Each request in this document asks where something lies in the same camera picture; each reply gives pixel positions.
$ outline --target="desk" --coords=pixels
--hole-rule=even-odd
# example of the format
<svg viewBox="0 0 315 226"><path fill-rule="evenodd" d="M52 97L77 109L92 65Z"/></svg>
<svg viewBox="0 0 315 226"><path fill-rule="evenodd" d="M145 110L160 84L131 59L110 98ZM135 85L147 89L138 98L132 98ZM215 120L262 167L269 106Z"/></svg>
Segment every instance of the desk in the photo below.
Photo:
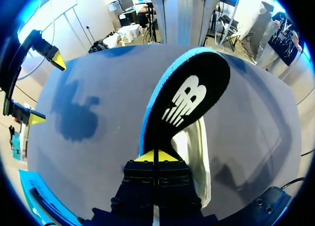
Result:
<svg viewBox="0 0 315 226"><path fill-rule="evenodd" d="M138 156L146 106L164 71L191 46L139 45L92 53L54 69L30 127L29 171L40 173L74 214L110 211L127 160ZM204 115L211 170L204 215L226 217L269 186L296 178L301 129L291 88L236 57L227 90Z"/></svg>

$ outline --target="bolt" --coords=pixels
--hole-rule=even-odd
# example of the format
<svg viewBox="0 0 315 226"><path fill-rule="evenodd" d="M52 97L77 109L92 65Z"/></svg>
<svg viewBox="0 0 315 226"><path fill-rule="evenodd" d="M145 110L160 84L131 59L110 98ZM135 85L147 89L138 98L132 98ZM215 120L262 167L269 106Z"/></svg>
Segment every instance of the bolt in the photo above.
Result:
<svg viewBox="0 0 315 226"><path fill-rule="evenodd" d="M120 204L120 200L116 197L113 197L110 199L110 202L113 204L113 205L119 205Z"/></svg>
<svg viewBox="0 0 315 226"><path fill-rule="evenodd" d="M150 183L150 181L151 180L149 178L145 178L145 179L142 180L143 183Z"/></svg>
<svg viewBox="0 0 315 226"><path fill-rule="evenodd" d="M142 202L142 203L140 204L140 207L141 207L141 208L149 208L150 206L151 206L150 203L147 202L147 201Z"/></svg>
<svg viewBox="0 0 315 226"><path fill-rule="evenodd" d="M182 177L182 181L183 181L183 182L188 182L188 181L189 181L189 177L188 177L188 176Z"/></svg>
<svg viewBox="0 0 315 226"><path fill-rule="evenodd" d="M257 204L258 204L258 205L262 205L262 199L261 199L261 198L258 198L258 199L257 199Z"/></svg>
<svg viewBox="0 0 315 226"><path fill-rule="evenodd" d="M128 182L131 182L131 179L130 179L129 177L125 177L125 178L123 179L123 181L124 181L125 183L128 183Z"/></svg>
<svg viewBox="0 0 315 226"><path fill-rule="evenodd" d="M271 214L271 213L272 213L271 207L270 207L270 206L267 206L266 211L267 211L268 214Z"/></svg>
<svg viewBox="0 0 315 226"><path fill-rule="evenodd" d="M169 183L169 180L167 178L162 178L163 183Z"/></svg>
<svg viewBox="0 0 315 226"><path fill-rule="evenodd" d="M85 219L81 218L81 217L78 217L77 220L79 221L79 223L83 224Z"/></svg>

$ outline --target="black cable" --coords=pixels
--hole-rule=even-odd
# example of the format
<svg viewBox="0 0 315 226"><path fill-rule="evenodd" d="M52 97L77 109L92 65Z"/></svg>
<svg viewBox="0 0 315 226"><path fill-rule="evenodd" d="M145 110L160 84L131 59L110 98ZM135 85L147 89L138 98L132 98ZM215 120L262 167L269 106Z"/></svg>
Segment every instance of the black cable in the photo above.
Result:
<svg viewBox="0 0 315 226"><path fill-rule="evenodd" d="M288 182L287 184L285 184L284 186L282 186L282 187L281 187L281 190L287 188L288 186L290 186L290 185L293 184L293 183L300 182L300 181L304 181L305 179L306 179L305 177L294 179L294 180L292 180L291 182Z"/></svg>
<svg viewBox="0 0 315 226"><path fill-rule="evenodd" d="M79 18L78 18L77 13L76 13L76 12L75 12L75 10L74 10L74 7L73 7L72 9L73 9L73 12L74 12L75 16L77 17L77 19L78 19L78 21L79 21L79 23L80 23L80 26L81 26L81 28L82 28L82 30L83 30L83 32L84 32L84 34L85 34L85 36L87 37L87 39L88 39L89 43L92 45L92 43L91 43L91 41L90 41L90 39L89 39L89 37L88 37L87 33L85 32L85 30L84 30L84 28L83 28L83 26L82 26L82 24L81 24L81 22L80 22L80 20L79 20Z"/></svg>
<svg viewBox="0 0 315 226"><path fill-rule="evenodd" d="M35 103L37 103L37 101L35 99L33 99L32 97L30 97L28 94L26 94L24 91L22 91L21 88L19 88L17 85L15 85L24 95L26 95L28 98L30 98L32 101L34 101Z"/></svg>
<svg viewBox="0 0 315 226"><path fill-rule="evenodd" d="M312 153L313 151L315 151L315 149L313 149L313 150L311 150L311 151L308 151L308 152L305 153L305 154L302 154L301 157L302 157L302 156L305 156L305 155L308 155L308 154Z"/></svg>

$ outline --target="white fabric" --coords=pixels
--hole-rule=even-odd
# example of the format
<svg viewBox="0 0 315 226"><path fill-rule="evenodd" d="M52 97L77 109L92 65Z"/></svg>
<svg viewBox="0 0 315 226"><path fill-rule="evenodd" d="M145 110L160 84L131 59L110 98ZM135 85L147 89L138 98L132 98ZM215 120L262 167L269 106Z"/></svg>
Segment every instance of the white fabric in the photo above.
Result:
<svg viewBox="0 0 315 226"><path fill-rule="evenodd" d="M108 46L109 49L114 48L117 46L117 42L120 38L120 35L118 33L115 33L106 39L103 40L103 43Z"/></svg>
<svg viewBox="0 0 315 226"><path fill-rule="evenodd" d="M203 117L176 134L171 143L190 167L196 193L201 199L202 208L206 207L211 200L211 176Z"/></svg>
<svg viewBox="0 0 315 226"><path fill-rule="evenodd" d="M275 52L275 50L269 44L266 44L266 47L258 59L256 66L268 69L278 57L279 55Z"/></svg>
<svg viewBox="0 0 315 226"><path fill-rule="evenodd" d="M280 76L288 68L288 65L282 61L269 44L266 45L256 65L263 69L267 69L276 77Z"/></svg>

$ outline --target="metal stand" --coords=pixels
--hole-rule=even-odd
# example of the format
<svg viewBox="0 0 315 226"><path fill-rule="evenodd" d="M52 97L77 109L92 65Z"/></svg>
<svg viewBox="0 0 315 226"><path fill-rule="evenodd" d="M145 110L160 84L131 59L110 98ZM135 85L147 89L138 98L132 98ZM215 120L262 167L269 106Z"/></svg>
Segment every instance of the metal stand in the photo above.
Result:
<svg viewBox="0 0 315 226"><path fill-rule="evenodd" d="M148 14L149 14L150 37L153 39L153 41L157 42L156 28L154 24L153 4L147 3L147 6L148 6Z"/></svg>

